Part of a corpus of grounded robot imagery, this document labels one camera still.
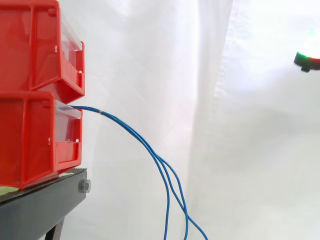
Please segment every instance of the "transparent bin front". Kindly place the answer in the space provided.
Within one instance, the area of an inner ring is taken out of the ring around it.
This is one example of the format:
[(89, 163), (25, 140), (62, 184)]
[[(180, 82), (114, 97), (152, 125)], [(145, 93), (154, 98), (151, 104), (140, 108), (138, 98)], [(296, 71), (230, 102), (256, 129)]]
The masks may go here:
[(55, 140), (57, 142), (78, 142), (74, 138), (75, 120), (81, 119), (81, 112), (62, 102), (55, 101)]
[(61, 43), (64, 57), (77, 69), (76, 52), (82, 50), (82, 43), (70, 27), (66, 17), (61, 12)]

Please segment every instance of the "bolt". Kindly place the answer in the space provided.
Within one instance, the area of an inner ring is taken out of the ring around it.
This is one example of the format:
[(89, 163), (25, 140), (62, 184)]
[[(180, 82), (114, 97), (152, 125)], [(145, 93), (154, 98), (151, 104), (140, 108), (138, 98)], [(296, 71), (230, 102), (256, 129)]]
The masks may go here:
[(90, 180), (82, 180), (80, 182), (80, 191), (84, 194), (90, 193), (91, 190), (91, 181)]

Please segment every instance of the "plastic bin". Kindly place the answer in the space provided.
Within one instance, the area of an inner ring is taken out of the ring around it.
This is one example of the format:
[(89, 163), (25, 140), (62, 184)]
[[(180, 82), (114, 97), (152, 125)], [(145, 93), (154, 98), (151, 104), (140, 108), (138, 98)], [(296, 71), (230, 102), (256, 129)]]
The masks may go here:
[(81, 164), (82, 112), (49, 92), (0, 92), (0, 186), (24, 189)]
[(85, 46), (56, 0), (0, 1), (0, 91), (44, 91), (65, 104), (85, 95)]

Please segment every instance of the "electrical wire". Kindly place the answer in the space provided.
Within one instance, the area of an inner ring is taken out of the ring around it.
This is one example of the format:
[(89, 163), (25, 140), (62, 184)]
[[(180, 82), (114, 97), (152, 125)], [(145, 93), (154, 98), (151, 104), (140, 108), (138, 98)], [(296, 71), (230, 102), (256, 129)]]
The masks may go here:
[[(187, 204), (185, 201), (185, 197), (183, 194), (183, 190), (182, 190), (182, 185), (181, 185), (181, 181), (177, 175), (177, 173), (175, 172), (175, 170), (165, 161), (163, 160), (159, 155), (157, 155), (155, 153), (155, 151), (152, 149), (152, 147), (148, 144), (148, 142), (139, 134), (137, 133), (133, 128), (131, 128), (129, 125), (127, 125), (125, 122), (123, 122), (122, 120), (120, 120), (119, 118), (117, 118), (116, 116), (109, 114), (107, 112), (101, 111), (99, 109), (93, 108), (93, 107), (88, 107), (88, 106), (71, 106), (75, 109), (81, 109), (81, 110), (87, 110), (87, 111), (91, 111), (94, 113), (98, 113), (101, 114), (111, 120), (113, 120), (114, 122), (116, 122), (117, 124), (119, 124), (121, 127), (123, 127), (127, 132), (129, 132), (134, 138), (136, 138), (146, 149), (147, 151), (150, 153), (150, 155), (152, 156), (154, 162), (156, 163), (158, 170), (161, 174), (162, 180), (164, 182), (165, 188), (166, 188), (166, 194), (167, 194), (167, 208), (166, 208), (166, 217), (165, 217), (165, 230), (164, 230), (164, 240), (167, 239), (167, 234), (168, 234), (168, 224), (169, 224), (169, 210), (170, 210), (170, 193), (169, 193), (169, 187), (168, 187), (168, 183), (166, 181), (166, 178), (162, 172), (162, 169), (159, 165), (159, 163), (161, 164), (161, 166), (164, 169), (164, 172), (167, 176), (169, 185), (170, 185), (170, 189), (175, 197), (175, 199), (177, 200), (179, 206), (181, 207), (181, 209), (183, 210), (184, 214), (185, 214), (185, 234), (184, 234), (184, 240), (187, 239), (188, 237), (188, 232), (189, 232), (189, 221), (201, 232), (201, 234), (203, 235), (205, 240), (208, 240), (208, 237), (206, 236), (206, 234), (204, 233), (204, 231), (191, 219), (191, 217), (188, 215), (188, 210), (187, 210)], [(168, 170), (166, 168), (166, 166), (171, 170), (171, 172), (173, 173), (173, 175), (176, 178), (176, 181), (178, 183), (178, 187), (179, 187), (179, 191), (180, 191), (180, 195), (181, 195), (181, 199), (182, 199), (182, 203), (172, 185), (172, 181), (170, 178), (170, 174), (168, 173)]]

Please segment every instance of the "green light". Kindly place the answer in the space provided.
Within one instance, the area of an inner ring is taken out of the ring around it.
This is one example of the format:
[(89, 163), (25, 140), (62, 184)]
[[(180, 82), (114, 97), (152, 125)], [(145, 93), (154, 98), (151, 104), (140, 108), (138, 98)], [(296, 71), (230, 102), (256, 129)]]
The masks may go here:
[(308, 33), (305, 43), (298, 53), (307, 58), (320, 59), (319, 31), (313, 30)]

